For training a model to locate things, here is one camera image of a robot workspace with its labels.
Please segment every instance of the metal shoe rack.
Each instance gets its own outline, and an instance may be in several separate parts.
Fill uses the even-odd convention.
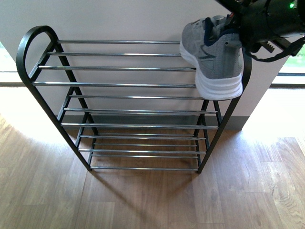
[[[47,34],[51,41],[31,72],[28,73],[26,69],[27,53],[30,44],[39,34]],[[176,54],[151,54],[139,52],[64,52],[63,50],[65,45],[70,48],[70,45],[84,44],[88,46],[91,44],[131,45],[132,47],[162,45],[163,47],[175,47],[177,51]],[[60,66],[47,65],[50,58],[58,58]],[[196,96],[197,91],[194,83],[153,81],[156,74],[159,74],[159,78],[162,74],[164,79],[167,77],[166,74],[170,74],[168,77],[175,77],[175,74],[185,74],[190,75],[193,78],[192,82],[194,82],[194,68],[71,66],[69,62],[73,63],[73,58],[96,58],[98,63],[102,62],[101,58],[108,60],[123,58],[124,63],[126,59],[140,58],[148,66],[154,63],[153,59],[158,58],[163,58],[166,64],[170,63],[168,60],[174,58],[183,62],[179,55],[179,42],[59,40],[51,27],[37,26],[29,30],[22,38],[16,65],[24,84],[89,171],[92,169],[149,169],[185,170],[201,173],[233,113],[239,97],[230,101],[228,109],[222,116],[218,101],[208,101]],[[66,80],[42,80],[41,75],[51,70],[64,73]],[[89,82],[88,79],[92,73],[101,74],[98,82]],[[115,82],[101,83],[104,75],[109,73],[120,73],[121,75],[123,73],[123,77],[120,82],[116,78]],[[131,76],[130,73],[143,73],[145,76],[147,74],[151,76],[149,76],[150,80],[147,83],[140,78],[130,83],[127,79]],[[250,74],[251,58],[244,55],[244,88],[249,81]],[[60,90],[66,89],[67,94],[62,100],[59,112],[53,111],[54,109],[51,109],[49,103],[46,102],[47,99],[42,96],[43,90],[41,89],[46,89],[46,87],[52,90],[58,87]],[[169,95],[160,95],[160,91],[170,93]],[[57,93],[53,93],[54,98],[52,99],[54,101],[57,100],[56,95]],[[177,104],[179,109],[164,109],[164,106],[162,109],[155,108],[156,104],[165,104],[166,106],[169,103]],[[211,111],[207,110],[209,103],[213,103]],[[97,104],[102,104],[102,107],[96,108]],[[152,109],[134,109],[133,107],[142,104],[146,107],[152,107]],[[195,104],[197,109],[190,109],[192,104]],[[79,122],[74,122],[69,120],[73,117],[69,114],[77,114],[77,117],[81,114],[82,119]],[[207,125],[206,118],[211,118],[211,116],[215,118],[216,125]],[[173,123],[172,120],[180,120],[180,122]],[[77,136],[75,138],[68,134],[71,129],[76,129]],[[81,147],[84,145],[81,143],[83,141],[89,142],[87,144],[89,146]],[[134,160],[135,163],[131,162],[132,166],[125,166],[124,161],[127,160]]]

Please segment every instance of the chrome rod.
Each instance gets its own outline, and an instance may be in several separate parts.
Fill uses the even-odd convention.
[[[175,141],[192,141],[205,140],[204,137],[134,137],[134,136],[103,136],[103,135],[81,135],[81,138],[95,139],[142,139],[142,140],[175,140]]]
[[[80,152],[138,153],[138,154],[205,154],[204,151],[158,151],[158,150],[121,150],[121,149],[79,149]]]
[[[103,127],[103,128],[163,128],[217,130],[217,126],[206,125],[158,125],[158,124],[108,124],[108,123],[62,123],[63,127]]]
[[[161,144],[120,144],[120,143],[94,143],[96,146],[161,146],[161,147],[196,147],[197,145],[161,145]]]
[[[151,68],[151,67],[112,67],[112,66],[45,66],[40,65],[42,70],[83,70],[83,71],[161,71],[161,72],[195,72],[195,68]]]
[[[175,110],[110,110],[110,109],[83,109],[83,108],[65,108],[64,109],[67,112],[90,112],[92,114],[95,113],[102,113],[102,114],[106,114],[106,113],[115,113],[115,114],[125,114],[125,113],[141,113],[141,114],[152,114],[152,113],[162,113],[162,114],[173,114],[173,113],[180,113],[183,115],[189,115],[189,114],[193,114],[193,115],[199,115],[199,114],[215,114],[217,113],[217,111],[175,111]]]
[[[138,158],[175,158],[175,159],[197,159],[198,156],[147,156],[147,155],[108,155],[92,154],[95,157],[138,157]]]
[[[136,168],[136,167],[104,167],[91,166],[92,169],[123,169],[123,170],[165,170],[165,171],[197,171],[197,168]]]
[[[34,86],[64,87],[148,87],[148,88],[196,88],[195,84],[135,84],[135,83],[65,83],[65,82],[32,82]]]
[[[99,133],[99,135],[125,135],[125,136],[184,136],[192,137],[192,134],[129,134],[129,133]]]
[[[86,99],[170,99],[170,100],[203,100],[202,97],[196,96],[114,96],[114,95],[70,95],[71,98]]]
[[[48,52],[50,56],[114,56],[114,57],[181,57],[178,53],[89,53],[89,52]]]
[[[58,40],[59,44],[180,44],[179,41]]]

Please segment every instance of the white sole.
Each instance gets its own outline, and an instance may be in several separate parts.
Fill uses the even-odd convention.
[[[195,66],[195,84],[202,98],[207,100],[228,100],[243,93],[242,74],[226,79],[209,79],[201,71],[195,56],[191,55],[180,41],[180,54],[191,65]]]

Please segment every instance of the sneaker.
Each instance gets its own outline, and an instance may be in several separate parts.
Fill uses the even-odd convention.
[[[207,100],[227,100],[243,92],[242,44],[237,30],[224,30],[226,18],[215,16],[189,23],[182,32],[180,54],[196,67],[195,84]]]

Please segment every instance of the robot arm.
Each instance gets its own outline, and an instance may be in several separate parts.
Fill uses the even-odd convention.
[[[290,43],[286,38],[305,33],[305,0],[216,0],[232,12],[226,28],[237,28],[247,54],[258,61],[272,62],[287,55],[296,55],[305,43],[301,38]],[[261,47],[273,52],[270,42],[283,50],[268,59],[251,53]]]

